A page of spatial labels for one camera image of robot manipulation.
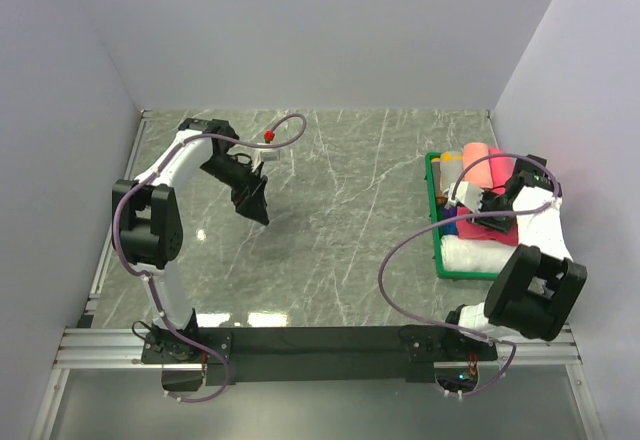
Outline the red towel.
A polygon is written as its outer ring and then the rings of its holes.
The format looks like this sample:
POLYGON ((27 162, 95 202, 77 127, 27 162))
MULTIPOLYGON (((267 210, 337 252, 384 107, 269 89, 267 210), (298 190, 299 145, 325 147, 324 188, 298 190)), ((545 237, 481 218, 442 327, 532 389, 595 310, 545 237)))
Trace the red towel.
POLYGON ((519 243, 517 222, 512 224, 508 233, 475 224, 471 220, 457 221, 456 228, 458 237, 463 240, 495 241, 513 247, 519 243))

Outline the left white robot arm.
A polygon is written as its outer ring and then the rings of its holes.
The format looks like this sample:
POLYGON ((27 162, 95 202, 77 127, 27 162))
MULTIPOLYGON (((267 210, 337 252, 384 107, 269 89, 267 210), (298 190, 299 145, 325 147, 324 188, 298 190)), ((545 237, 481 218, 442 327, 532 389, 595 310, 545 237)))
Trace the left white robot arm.
POLYGON ((230 188, 237 214, 269 223, 263 162, 232 153, 241 142, 225 120, 189 118, 147 170, 112 187, 114 249, 124 268, 142 280, 154 310, 148 342, 180 362, 199 354, 201 337, 176 262, 184 234, 178 189, 202 170, 230 188))

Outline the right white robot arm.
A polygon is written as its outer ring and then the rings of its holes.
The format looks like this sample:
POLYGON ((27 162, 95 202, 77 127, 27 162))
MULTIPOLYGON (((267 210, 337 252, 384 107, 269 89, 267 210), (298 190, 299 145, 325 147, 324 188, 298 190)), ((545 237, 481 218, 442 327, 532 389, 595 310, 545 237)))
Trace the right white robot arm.
POLYGON ((518 244, 498 272, 485 300, 451 311, 452 324, 440 334, 440 347, 452 359, 465 357, 475 338, 519 334, 554 340, 560 333, 588 276, 566 247, 560 210, 562 189, 547 160, 513 154, 515 165, 502 193, 479 187, 464 176, 474 167, 507 153, 481 157, 465 167, 445 189, 449 206, 470 210, 462 220, 505 231, 516 226, 518 244))

